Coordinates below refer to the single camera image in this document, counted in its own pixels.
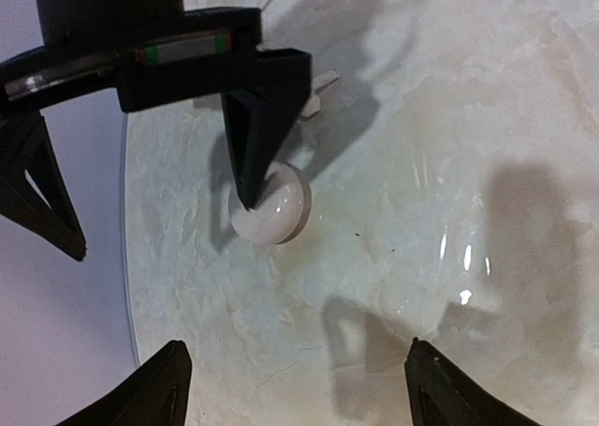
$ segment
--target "marble table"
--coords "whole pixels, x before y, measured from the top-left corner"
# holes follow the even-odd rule
[[[217,98],[132,115],[143,360],[194,360],[190,425],[408,425],[431,340],[545,425],[599,421],[599,0],[185,0],[265,7],[266,45],[342,78],[280,159],[313,208],[236,237]]]

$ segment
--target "white wall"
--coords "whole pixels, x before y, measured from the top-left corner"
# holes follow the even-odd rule
[[[41,45],[35,0],[0,0],[0,60]],[[124,115],[116,94],[43,112],[88,241],[77,263],[0,218],[0,425],[52,425],[110,391],[136,358],[123,259]]]

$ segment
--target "white round object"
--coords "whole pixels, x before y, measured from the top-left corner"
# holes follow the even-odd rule
[[[275,245],[293,239],[310,211],[310,189],[295,170],[273,162],[256,208],[246,210],[235,189],[228,199],[231,224],[244,239],[258,245]]]

